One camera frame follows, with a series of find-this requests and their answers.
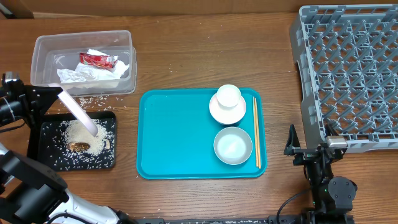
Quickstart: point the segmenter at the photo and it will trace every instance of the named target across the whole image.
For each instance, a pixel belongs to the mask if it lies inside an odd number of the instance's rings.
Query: red snack wrapper
[[[114,68],[116,62],[118,62],[118,56],[80,53],[80,63],[84,63],[85,65],[94,65],[99,68]]]

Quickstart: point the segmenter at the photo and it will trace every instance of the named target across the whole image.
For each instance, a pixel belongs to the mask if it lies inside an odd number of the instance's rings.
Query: plastic crate
[[[290,28],[307,147],[330,123],[348,152],[398,149],[398,4],[303,6]]]

